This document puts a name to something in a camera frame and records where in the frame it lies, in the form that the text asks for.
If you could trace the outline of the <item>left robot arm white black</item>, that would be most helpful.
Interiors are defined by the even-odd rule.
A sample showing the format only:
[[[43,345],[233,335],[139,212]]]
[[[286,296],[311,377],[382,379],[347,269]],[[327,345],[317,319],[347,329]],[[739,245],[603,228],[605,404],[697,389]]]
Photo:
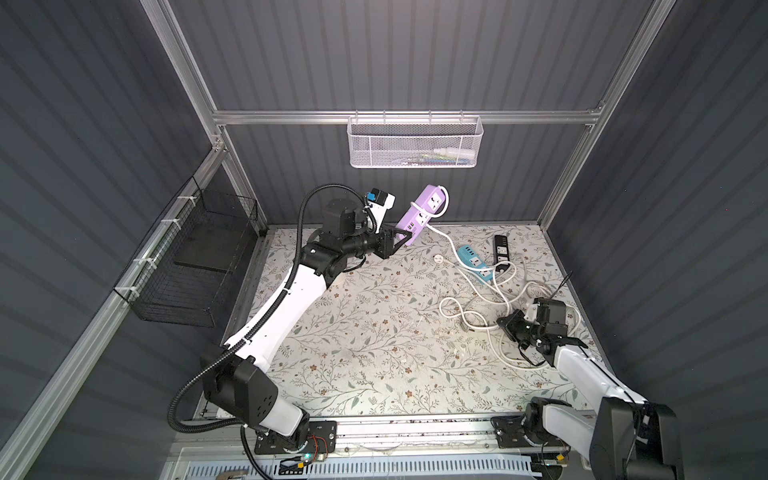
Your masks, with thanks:
[[[348,260],[374,254],[386,259],[411,238],[411,233],[383,223],[395,196],[374,189],[365,206],[349,199],[334,199],[322,212],[322,226],[299,247],[295,266],[244,327],[225,343],[229,359],[216,364],[211,355],[202,364],[205,398],[237,422],[262,427],[293,443],[306,437],[308,414],[280,396],[267,376],[279,347],[305,311],[336,278],[349,271]]]

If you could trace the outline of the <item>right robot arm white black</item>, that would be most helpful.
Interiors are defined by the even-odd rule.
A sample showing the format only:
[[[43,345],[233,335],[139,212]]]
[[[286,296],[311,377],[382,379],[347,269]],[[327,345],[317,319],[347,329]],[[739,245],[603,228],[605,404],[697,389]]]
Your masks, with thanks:
[[[564,302],[536,298],[527,311],[515,310],[497,324],[521,351],[534,348],[565,376],[595,413],[587,417],[565,401],[534,397],[523,414],[492,418],[499,447],[561,444],[588,460],[597,479],[683,478],[676,414],[590,356],[586,344],[568,333]]]

